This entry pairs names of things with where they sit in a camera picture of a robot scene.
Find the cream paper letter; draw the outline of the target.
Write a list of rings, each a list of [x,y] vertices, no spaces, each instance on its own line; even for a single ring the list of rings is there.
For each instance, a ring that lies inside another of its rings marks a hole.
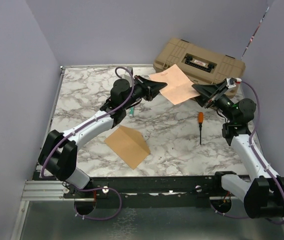
[[[149,75],[149,78],[154,82],[167,84],[160,90],[160,93],[174,105],[200,95],[192,87],[193,83],[176,64],[162,72]]]

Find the green white glue stick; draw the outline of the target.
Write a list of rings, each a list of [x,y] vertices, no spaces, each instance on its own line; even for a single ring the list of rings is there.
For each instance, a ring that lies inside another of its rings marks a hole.
[[[134,117],[134,110],[135,110],[134,107],[131,107],[131,108],[130,108],[129,116],[130,116],[131,118]]]

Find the brown paper envelope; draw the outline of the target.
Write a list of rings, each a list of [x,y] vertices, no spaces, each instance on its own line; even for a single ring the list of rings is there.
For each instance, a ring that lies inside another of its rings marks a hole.
[[[141,132],[120,125],[104,141],[131,169],[136,169],[150,154]]]

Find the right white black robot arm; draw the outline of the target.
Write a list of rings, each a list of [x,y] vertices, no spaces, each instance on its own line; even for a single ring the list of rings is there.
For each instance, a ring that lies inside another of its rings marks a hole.
[[[265,218],[273,224],[283,225],[284,177],[271,167],[256,147],[253,142],[255,131],[250,131],[248,126],[252,120],[256,123],[260,120],[259,99],[244,98],[234,103],[226,96],[226,92],[240,84],[240,78],[226,78],[218,84],[192,85],[201,107],[214,108],[226,118],[223,138],[241,158],[251,180],[247,182],[234,173],[221,173],[219,179],[211,183],[211,189],[218,196],[230,192],[240,199],[249,218]]]

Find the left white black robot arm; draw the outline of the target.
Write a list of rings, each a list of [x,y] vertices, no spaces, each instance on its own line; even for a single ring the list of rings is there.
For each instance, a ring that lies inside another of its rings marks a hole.
[[[90,119],[69,130],[52,130],[46,137],[38,163],[42,170],[48,170],[55,178],[75,186],[81,197],[92,193],[90,177],[77,164],[78,151],[99,134],[117,126],[125,117],[127,109],[140,100],[152,101],[159,91],[167,86],[141,76],[135,76],[134,85],[123,78],[117,79],[110,91],[110,97]]]

